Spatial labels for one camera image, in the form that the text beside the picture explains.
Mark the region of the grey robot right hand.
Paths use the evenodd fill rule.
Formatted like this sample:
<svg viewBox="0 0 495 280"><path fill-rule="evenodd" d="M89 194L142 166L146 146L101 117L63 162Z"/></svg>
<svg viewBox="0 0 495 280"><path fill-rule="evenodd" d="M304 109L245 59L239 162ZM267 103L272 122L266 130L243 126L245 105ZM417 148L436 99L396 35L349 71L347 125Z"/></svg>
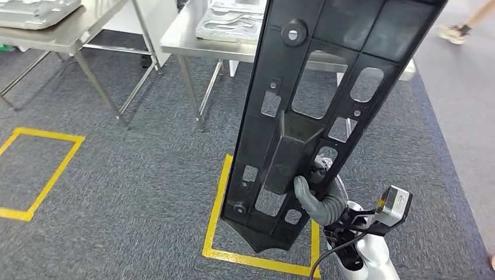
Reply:
<svg viewBox="0 0 495 280"><path fill-rule="evenodd" d="M319 200L310 191L304 176L294 177L294 193L301 207L319 225L328 226L339 220L347 208L348 195L339 176L329 184L327 193Z"/></svg>

